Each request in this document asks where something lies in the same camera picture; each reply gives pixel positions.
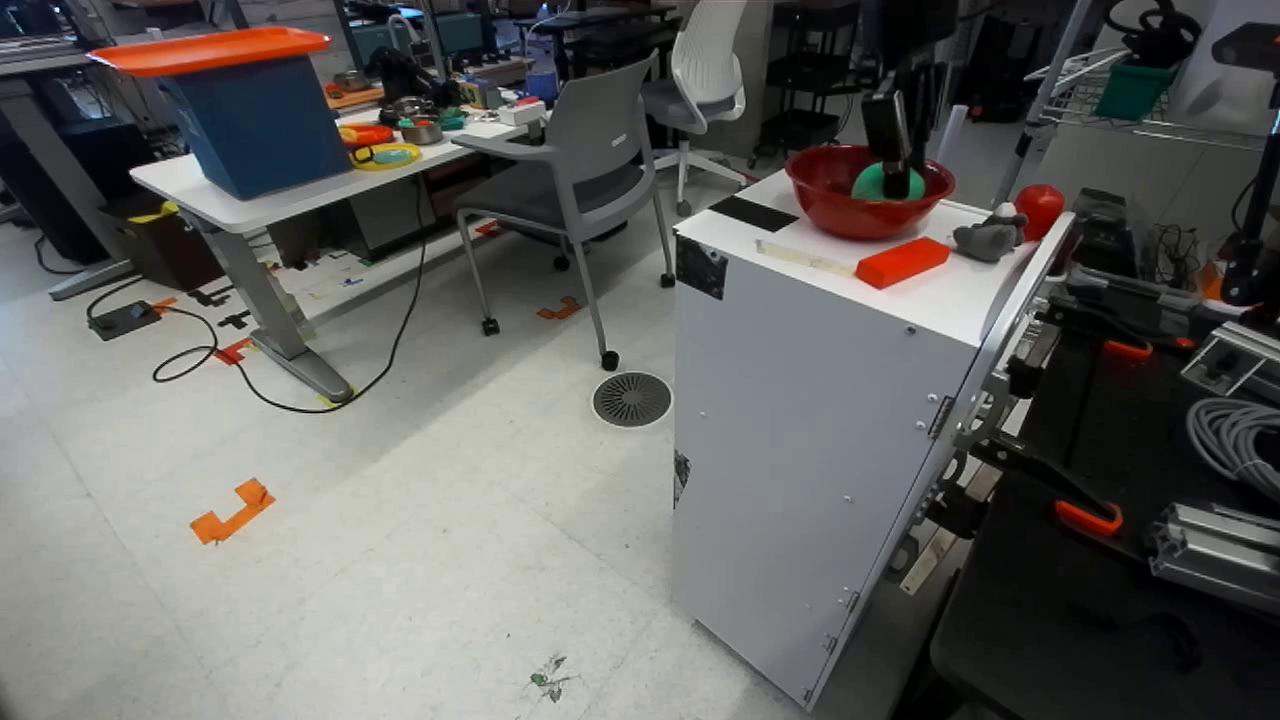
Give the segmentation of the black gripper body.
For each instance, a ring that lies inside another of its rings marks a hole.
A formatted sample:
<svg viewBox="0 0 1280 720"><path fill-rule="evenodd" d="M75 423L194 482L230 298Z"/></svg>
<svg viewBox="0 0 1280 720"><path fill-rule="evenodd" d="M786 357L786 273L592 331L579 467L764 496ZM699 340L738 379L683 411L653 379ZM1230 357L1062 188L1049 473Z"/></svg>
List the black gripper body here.
<svg viewBox="0 0 1280 720"><path fill-rule="evenodd" d="M901 90L911 108L936 97L930 48L958 22L958 0L863 0L863 48L876 61L866 99Z"/></svg>

